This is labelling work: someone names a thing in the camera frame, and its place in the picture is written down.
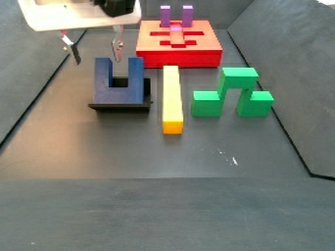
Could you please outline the white gripper plate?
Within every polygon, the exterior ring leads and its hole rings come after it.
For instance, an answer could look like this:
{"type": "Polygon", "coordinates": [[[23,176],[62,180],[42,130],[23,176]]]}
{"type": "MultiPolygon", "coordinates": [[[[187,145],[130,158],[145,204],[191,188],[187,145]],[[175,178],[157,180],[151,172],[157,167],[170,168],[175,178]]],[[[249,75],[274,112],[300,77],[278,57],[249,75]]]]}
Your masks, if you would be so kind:
{"type": "Polygon", "coordinates": [[[141,1],[135,0],[133,12],[111,17],[94,4],[93,0],[18,0],[30,27],[35,31],[62,30],[61,37],[66,43],[75,64],[82,63],[78,44],[70,39],[63,29],[103,27],[114,25],[111,41],[115,61],[121,61],[123,49],[123,25],[135,25],[142,19],[141,1]]]}

